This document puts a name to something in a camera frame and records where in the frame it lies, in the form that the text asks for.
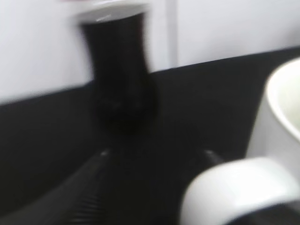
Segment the black countertop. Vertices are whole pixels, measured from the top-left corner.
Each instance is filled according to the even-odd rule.
[[[1,106],[0,214],[58,186],[109,145],[118,153],[103,189],[111,224],[174,222],[184,188],[209,166],[199,151],[242,158],[267,77],[298,56],[293,48],[153,73],[160,117],[122,142],[98,131],[88,86]]]

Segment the white container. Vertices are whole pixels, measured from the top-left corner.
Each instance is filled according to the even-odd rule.
[[[215,166],[187,189],[181,225],[225,225],[281,203],[300,209],[300,59],[273,72],[246,159]]]

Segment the white wall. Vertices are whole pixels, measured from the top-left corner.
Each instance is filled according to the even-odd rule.
[[[148,1],[151,71],[300,44],[299,0]],[[83,39],[68,24],[73,9],[69,0],[0,1],[0,104],[91,79]]]
[[[299,0],[178,0],[179,66],[300,45]]]
[[[0,104],[86,83],[90,64],[69,1],[0,1]],[[168,68],[164,1],[147,20],[151,71]]]

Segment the black vase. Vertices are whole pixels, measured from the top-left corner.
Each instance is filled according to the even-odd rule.
[[[144,6],[114,6],[79,16],[93,66],[93,111],[111,134],[131,135],[158,112],[143,47]]]

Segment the white cup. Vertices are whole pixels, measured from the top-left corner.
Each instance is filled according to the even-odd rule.
[[[189,185],[180,224],[225,225],[281,203],[299,210],[299,199],[300,58],[270,76],[246,159],[208,169]]]

